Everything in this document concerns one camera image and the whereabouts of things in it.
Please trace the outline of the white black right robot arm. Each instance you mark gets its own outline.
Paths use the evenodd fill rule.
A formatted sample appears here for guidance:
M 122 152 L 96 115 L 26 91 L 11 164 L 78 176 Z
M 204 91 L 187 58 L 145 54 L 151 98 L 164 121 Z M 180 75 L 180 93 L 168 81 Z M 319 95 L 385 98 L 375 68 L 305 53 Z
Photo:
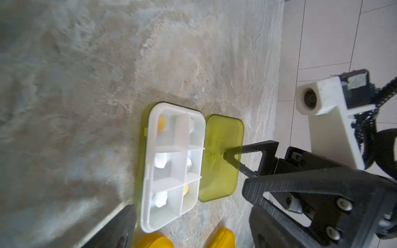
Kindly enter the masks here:
M 381 107 L 396 93 L 396 80 L 376 88 L 365 70 L 301 85 L 295 104 L 309 120 L 311 151 L 290 147 L 278 159 L 278 143 L 267 141 L 230 148 L 223 158 L 248 177 L 342 165 L 367 170 L 376 164 L 396 179 L 397 131 L 377 128 Z

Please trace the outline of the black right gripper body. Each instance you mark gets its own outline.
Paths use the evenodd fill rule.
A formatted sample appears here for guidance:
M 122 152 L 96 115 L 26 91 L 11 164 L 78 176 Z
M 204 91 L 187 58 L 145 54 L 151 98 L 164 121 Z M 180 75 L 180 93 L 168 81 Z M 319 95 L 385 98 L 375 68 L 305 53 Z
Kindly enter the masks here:
M 325 157 L 299 148 L 289 147 L 285 158 L 278 160 L 274 174 L 288 174 L 341 166 L 343 166 L 341 163 Z M 298 214 L 315 214 L 315 209 L 320 200 L 319 195 L 309 193 L 275 192 L 273 197 L 286 211 Z

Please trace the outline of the green pillbox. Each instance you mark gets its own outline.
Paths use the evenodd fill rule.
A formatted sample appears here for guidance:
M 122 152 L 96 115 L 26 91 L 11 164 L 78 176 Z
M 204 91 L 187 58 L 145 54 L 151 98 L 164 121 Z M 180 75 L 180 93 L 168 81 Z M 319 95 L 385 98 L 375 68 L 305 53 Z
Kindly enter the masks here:
M 232 195 L 245 135 L 242 120 L 168 102 L 141 118 L 136 201 L 139 226 L 158 231 L 194 208 Z

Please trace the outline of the small yellow pillbox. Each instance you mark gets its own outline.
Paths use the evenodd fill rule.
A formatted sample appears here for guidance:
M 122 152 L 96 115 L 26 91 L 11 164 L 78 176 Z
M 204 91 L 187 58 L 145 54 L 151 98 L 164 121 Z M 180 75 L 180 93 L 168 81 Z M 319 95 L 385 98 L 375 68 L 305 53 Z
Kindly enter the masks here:
M 207 248 L 235 248 L 235 235 L 226 227 L 221 227 Z

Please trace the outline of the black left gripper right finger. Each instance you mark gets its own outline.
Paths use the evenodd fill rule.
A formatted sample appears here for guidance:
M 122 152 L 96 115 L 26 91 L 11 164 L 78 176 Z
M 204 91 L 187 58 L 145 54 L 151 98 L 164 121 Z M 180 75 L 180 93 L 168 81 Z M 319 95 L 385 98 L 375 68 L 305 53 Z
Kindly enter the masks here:
M 311 220 L 306 227 L 264 193 L 291 193 Z M 259 176 L 245 181 L 257 248 L 367 248 L 374 236 L 397 235 L 395 180 L 348 167 Z

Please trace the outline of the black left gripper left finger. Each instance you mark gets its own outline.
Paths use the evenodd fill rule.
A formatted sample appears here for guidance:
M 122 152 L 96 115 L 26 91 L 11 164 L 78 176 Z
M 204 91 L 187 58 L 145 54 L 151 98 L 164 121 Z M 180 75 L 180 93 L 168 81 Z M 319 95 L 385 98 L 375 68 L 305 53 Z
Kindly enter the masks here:
M 83 248 L 131 248 L 135 225 L 135 205 L 127 205 Z

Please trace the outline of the pink pillbox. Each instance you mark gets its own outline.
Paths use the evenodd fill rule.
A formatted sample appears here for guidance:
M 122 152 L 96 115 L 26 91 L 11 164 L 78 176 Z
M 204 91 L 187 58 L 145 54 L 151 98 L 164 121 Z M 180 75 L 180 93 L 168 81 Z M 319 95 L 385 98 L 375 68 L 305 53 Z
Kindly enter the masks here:
M 157 231 L 146 235 L 135 248 L 175 248 L 173 242 L 163 233 Z

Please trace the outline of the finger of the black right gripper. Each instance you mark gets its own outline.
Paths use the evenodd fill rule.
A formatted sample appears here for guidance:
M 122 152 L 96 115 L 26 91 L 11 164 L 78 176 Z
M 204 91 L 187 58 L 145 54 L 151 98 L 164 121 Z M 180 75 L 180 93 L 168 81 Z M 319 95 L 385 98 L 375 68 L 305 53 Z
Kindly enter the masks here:
M 273 175 L 279 142 L 263 141 L 227 149 L 223 159 L 248 178 Z

